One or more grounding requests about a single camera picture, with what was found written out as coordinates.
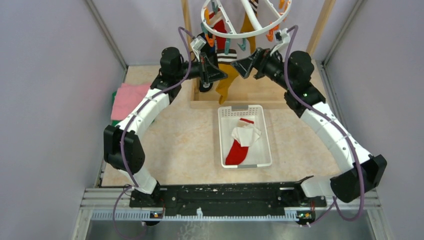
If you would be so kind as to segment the black sock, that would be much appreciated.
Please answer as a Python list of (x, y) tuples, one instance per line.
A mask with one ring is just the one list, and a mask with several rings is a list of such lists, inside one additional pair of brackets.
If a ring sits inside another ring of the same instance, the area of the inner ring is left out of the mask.
[[(200, 34), (197, 35), (198, 37), (202, 37), (205, 41), (206, 44), (205, 46), (202, 47), (201, 52), (206, 53), (208, 59), (214, 63), (215, 58), (216, 58), (216, 47), (215, 46), (210, 46), (210, 44), (207, 42), (205, 34), (202, 32)], [(206, 93), (208, 91), (210, 91), (213, 87), (213, 83), (202, 83), (201, 81), (199, 82), (199, 91), (201, 93)]]

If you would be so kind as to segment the white round clip hanger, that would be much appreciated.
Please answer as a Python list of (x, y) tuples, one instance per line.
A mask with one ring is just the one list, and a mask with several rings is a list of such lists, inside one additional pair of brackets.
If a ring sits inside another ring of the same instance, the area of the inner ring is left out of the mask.
[(200, 9), (201, 28), (206, 35), (224, 39), (247, 39), (266, 34), (269, 37), (288, 17), (293, 1), (237, 0), (241, 14), (240, 26), (222, 0), (206, 0)]

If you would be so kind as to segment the red sock white cuff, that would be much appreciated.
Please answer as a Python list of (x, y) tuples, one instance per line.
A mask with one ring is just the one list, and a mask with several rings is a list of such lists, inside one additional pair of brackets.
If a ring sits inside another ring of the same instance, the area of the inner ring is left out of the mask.
[[(254, 125), (254, 122), (247, 118), (240, 118), (237, 122), (236, 127), (243, 127), (245, 125)], [(247, 157), (248, 151), (249, 147), (241, 147), (240, 144), (233, 139), (232, 146), (229, 150), (227, 157), (225, 158), (225, 164), (229, 166), (240, 165)]]

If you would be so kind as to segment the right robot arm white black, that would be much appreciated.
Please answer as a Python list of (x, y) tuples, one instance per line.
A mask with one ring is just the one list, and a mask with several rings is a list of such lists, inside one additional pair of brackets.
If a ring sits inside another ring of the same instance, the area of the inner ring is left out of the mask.
[(315, 68), (308, 53), (294, 51), (287, 60), (282, 60), (269, 48), (257, 48), (251, 56), (230, 65), (244, 79), (256, 69), (255, 79), (267, 77), (284, 88), (288, 107), (309, 125), (337, 163), (339, 174), (298, 181), (300, 188), (293, 192), (297, 205), (307, 206), (318, 196), (332, 196), (350, 203), (379, 186), (387, 167), (386, 159), (362, 147), (333, 114), (325, 97), (311, 83)]

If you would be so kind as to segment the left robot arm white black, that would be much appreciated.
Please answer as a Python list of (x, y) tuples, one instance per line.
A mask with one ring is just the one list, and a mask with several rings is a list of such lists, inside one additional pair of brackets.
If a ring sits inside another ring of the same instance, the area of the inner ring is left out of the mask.
[(199, 78), (203, 83), (223, 80), (228, 75), (219, 69), (214, 50), (201, 50), (195, 60), (184, 60), (176, 47), (167, 47), (161, 53), (160, 68), (146, 96), (128, 116), (117, 125), (108, 125), (103, 131), (104, 160), (120, 171), (142, 193), (141, 200), (149, 207), (160, 202), (158, 181), (152, 177), (145, 163), (141, 139), (155, 120), (179, 94), (185, 80)]

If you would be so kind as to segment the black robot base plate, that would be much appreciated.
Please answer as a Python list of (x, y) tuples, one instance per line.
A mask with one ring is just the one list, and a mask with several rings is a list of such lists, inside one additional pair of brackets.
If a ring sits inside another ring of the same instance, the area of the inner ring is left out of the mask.
[(306, 197), (299, 182), (159, 185), (153, 193), (134, 190), (131, 208), (160, 208), (167, 217), (279, 217), (289, 208), (326, 207), (324, 196)]

